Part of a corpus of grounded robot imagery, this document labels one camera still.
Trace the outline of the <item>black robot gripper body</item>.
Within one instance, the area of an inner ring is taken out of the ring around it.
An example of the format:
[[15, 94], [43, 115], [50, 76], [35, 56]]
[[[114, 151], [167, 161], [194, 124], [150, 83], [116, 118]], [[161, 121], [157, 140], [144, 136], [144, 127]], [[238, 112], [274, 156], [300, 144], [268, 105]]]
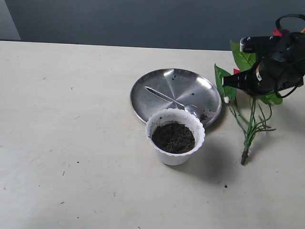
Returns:
[[305, 35], [288, 32], [261, 58], [255, 70], [254, 89], [258, 95], [279, 94], [280, 91], [304, 85]]

